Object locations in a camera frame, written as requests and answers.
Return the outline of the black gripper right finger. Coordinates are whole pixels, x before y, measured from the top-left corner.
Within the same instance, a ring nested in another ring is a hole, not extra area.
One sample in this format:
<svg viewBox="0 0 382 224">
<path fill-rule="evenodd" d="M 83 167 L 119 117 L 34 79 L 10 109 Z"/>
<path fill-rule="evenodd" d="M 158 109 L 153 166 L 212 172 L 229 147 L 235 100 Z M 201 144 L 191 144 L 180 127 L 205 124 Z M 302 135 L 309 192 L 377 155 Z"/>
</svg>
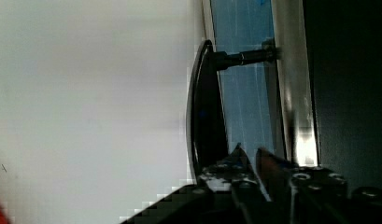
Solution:
<svg viewBox="0 0 382 224">
<path fill-rule="evenodd" d="M 347 196 L 347 181 L 330 169 L 300 166 L 265 148 L 257 150 L 256 165 L 257 175 L 273 201 L 284 200 L 291 189 L 299 187 L 333 196 Z"/>
</svg>

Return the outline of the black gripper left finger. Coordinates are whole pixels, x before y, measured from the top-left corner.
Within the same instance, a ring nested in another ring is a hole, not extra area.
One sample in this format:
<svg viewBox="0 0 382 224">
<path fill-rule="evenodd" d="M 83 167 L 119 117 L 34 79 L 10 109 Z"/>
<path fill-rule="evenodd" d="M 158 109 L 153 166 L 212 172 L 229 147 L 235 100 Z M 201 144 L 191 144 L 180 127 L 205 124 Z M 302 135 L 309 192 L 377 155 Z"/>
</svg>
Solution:
<svg viewBox="0 0 382 224">
<path fill-rule="evenodd" d="M 254 173 L 246 152 L 237 144 L 225 158 L 203 167 L 197 175 L 197 196 L 212 197 L 232 194 L 235 188 L 246 191 L 251 201 L 266 200 L 259 178 Z"/>
</svg>

